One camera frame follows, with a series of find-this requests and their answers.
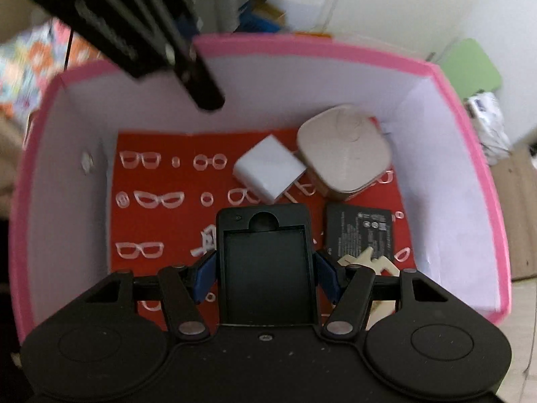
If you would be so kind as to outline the green folding table board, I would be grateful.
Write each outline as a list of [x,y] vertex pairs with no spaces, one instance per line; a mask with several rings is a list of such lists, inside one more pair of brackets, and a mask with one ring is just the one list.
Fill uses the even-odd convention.
[[452,45],[442,56],[440,67],[461,101],[501,88],[500,72],[475,39],[466,38]]

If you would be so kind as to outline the pink cardboard box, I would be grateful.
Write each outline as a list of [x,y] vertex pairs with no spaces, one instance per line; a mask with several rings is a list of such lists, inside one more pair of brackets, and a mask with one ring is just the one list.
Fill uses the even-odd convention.
[[190,264],[221,208],[257,202],[299,146],[326,180],[390,145],[356,197],[385,208],[393,261],[418,267],[493,323],[511,309],[507,237],[472,123],[435,64],[327,39],[203,37],[226,96],[197,109],[175,77],[136,81],[97,61],[56,76],[27,133],[10,217],[9,276],[24,338],[106,275]]

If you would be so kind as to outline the white charger cube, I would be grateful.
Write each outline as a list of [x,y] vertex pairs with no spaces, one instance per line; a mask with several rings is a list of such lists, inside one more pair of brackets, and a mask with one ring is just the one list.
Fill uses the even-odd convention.
[[233,175],[263,203],[272,205],[306,170],[280,140],[269,135],[237,160]]

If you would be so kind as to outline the white plastic paper pack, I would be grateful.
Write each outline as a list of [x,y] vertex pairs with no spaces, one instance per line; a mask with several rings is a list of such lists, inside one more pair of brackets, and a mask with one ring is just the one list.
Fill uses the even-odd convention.
[[493,92],[480,91],[465,99],[464,107],[489,166],[508,158],[512,144],[505,133],[499,101]]

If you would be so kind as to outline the red glasses-pattern box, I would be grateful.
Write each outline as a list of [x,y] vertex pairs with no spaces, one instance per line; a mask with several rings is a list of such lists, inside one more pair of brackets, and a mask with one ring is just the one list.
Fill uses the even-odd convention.
[[[381,276],[396,276],[414,267],[409,225],[392,170],[349,200],[322,195],[305,172],[276,203],[267,205],[234,177],[233,167],[269,135],[297,155],[297,133],[293,129],[272,133],[118,136],[112,179],[110,265],[113,271],[128,270],[137,277],[156,279],[158,291],[144,295],[138,302],[144,317],[166,325],[157,272],[170,266],[190,267],[207,252],[216,251],[216,215],[224,208],[303,204],[311,218],[314,253],[327,252],[326,205],[388,209],[392,214],[393,261],[384,256],[373,258],[372,248],[357,257],[345,255],[334,259],[343,267],[349,266],[353,258],[361,259]],[[216,254],[216,282],[197,305],[210,328],[221,325],[218,275]],[[317,294],[320,323],[330,315],[333,305],[318,284]]]

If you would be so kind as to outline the black rectangular tray case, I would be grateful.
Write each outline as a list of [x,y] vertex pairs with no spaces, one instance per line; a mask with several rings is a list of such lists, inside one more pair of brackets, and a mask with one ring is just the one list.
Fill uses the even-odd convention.
[[305,205],[221,209],[216,253],[221,325],[318,323],[311,218]]

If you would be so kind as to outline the black phone battery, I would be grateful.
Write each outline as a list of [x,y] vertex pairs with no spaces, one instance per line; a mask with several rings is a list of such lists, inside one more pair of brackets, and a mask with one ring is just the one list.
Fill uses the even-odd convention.
[[392,214],[388,209],[328,204],[324,213],[324,246],[334,258],[357,257],[372,248],[373,258],[393,261]]

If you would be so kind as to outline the pink rounded compact case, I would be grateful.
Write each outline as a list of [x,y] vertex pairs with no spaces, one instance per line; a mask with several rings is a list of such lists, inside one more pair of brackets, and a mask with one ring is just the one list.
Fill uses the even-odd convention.
[[355,105],[337,105],[306,121],[297,146],[316,189],[335,200],[352,199],[391,166],[387,138]]

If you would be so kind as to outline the floral quilt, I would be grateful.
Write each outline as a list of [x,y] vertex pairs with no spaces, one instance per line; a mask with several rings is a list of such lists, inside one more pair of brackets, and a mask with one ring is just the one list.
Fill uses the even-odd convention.
[[10,119],[39,108],[58,73],[104,55],[56,18],[1,45],[1,114]]

